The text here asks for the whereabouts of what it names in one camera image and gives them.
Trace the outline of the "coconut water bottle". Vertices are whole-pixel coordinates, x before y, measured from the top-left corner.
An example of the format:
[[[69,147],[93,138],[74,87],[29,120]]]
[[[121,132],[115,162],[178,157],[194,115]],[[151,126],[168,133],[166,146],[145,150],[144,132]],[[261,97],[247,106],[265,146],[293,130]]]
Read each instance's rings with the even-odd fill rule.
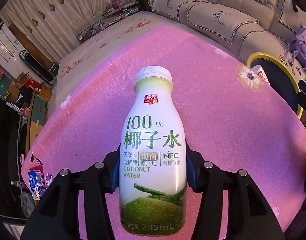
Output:
[[[134,235],[173,235],[185,222],[186,140],[172,91],[163,67],[147,66],[136,75],[119,165],[120,221]]]

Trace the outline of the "paper cup with red heart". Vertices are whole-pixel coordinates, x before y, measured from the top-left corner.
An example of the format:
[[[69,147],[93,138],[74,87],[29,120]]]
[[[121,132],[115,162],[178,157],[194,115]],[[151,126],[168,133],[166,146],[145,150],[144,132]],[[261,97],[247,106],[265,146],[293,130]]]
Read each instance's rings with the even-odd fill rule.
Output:
[[[259,77],[261,77],[268,85],[270,85],[267,75],[265,74],[264,69],[261,65],[255,65],[251,68],[251,70],[255,72]]]

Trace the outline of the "yellow rimmed dark trash bin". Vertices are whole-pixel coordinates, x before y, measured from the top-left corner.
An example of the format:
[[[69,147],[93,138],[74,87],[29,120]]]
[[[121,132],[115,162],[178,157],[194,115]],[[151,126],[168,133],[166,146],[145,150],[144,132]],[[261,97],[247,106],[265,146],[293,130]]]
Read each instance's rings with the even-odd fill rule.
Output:
[[[303,108],[297,101],[297,94],[300,92],[299,86],[286,65],[269,54],[253,53],[248,57],[246,66],[254,67],[255,65],[262,66],[270,86],[286,101],[300,119]]]

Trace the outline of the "purple backpack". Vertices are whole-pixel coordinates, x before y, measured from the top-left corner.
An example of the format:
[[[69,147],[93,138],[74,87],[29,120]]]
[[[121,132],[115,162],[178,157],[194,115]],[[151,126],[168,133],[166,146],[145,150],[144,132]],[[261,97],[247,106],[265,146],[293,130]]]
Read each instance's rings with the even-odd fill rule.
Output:
[[[281,58],[282,62],[287,62],[294,74],[293,62],[297,59],[303,70],[306,72],[306,26],[302,23],[295,36],[288,42],[287,50]]]

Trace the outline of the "pink floral table cloth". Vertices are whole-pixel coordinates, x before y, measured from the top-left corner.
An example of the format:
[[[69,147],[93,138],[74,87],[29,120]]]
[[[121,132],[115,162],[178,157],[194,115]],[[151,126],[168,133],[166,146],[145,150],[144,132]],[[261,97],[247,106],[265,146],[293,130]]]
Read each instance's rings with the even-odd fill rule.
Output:
[[[176,113],[162,94],[131,114],[136,74],[149,65],[169,70]],[[64,168],[82,171],[121,147],[149,152],[163,146],[154,163],[137,161],[141,184],[169,192],[172,180],[154,167],[178,167],[180,146],[223,170],[245,169],[256,182],[282,230],[304,199],[306,129],[292,108],[268,84],[260,90],[240,76],[242,64],[196,36],[161,25],[131,42],[98,66],[46,122],[22,167],[24,180],[43,166],[46,182]]]

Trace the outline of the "blue red snack packet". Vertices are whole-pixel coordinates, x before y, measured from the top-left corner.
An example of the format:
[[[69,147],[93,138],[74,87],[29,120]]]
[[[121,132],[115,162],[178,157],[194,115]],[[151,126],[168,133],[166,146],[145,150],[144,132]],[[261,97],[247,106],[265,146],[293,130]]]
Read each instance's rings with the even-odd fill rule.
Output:
[[[28,172],[28,180],[33,200],[39,201],[46,189],[43,167],[38,165],[31,168]]]

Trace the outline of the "beige covered sofa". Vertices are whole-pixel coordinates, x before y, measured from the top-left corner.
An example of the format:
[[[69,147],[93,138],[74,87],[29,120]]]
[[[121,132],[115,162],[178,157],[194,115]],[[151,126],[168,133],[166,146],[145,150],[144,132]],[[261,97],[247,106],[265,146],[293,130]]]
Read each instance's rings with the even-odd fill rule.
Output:
[[[279,20],[279,0],[143,0],[156,14],[181,22],[227,48],[242,63],[253,53],[265,53],[281,61],[290,39],[300,24],[306,26],[306,12]],[[306,72],[294,59],[292,73],[306,82]]]

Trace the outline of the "floral white mattress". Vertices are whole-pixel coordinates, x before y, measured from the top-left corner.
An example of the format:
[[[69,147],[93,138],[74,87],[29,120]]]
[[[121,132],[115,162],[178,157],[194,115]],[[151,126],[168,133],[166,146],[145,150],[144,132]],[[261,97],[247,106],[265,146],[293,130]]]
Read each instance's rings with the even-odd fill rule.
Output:
[[[185,28],[185,25],[164,16],[141,11],[113,24],[75,48],[59,64],[55,106],[59,107],[73,89],[107,58],[163,24]]]

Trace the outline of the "black tower fan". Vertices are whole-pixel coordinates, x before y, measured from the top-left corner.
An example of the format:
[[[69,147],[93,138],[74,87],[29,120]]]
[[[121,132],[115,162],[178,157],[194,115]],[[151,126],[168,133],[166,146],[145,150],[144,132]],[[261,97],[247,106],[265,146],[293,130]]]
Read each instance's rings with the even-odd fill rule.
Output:
[[[49,85],[55,83],[55,76],[42,66],[27,50],[20,52],[21,60],[26,63],[39,77],[41,77]]]

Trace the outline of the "low shelf of books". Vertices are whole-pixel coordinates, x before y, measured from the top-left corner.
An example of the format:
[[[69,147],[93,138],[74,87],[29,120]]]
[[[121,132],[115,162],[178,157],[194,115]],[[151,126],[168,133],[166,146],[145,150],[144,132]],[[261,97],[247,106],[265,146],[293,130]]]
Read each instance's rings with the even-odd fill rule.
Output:
[[[80,43],[84,43],[97,33],[140,11],[138,0],[112,0],[108,6],[99,20],[77,35]]]

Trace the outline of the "beige curtain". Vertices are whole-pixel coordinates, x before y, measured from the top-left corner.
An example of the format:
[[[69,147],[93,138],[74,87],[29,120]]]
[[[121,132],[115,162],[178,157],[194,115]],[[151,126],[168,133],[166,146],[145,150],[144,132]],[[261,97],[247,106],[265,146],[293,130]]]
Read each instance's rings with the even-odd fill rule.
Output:
[[[95,23],[112,0],[8,0],[0,18],[15,27],[50,61],[79,46],[78,33]]]

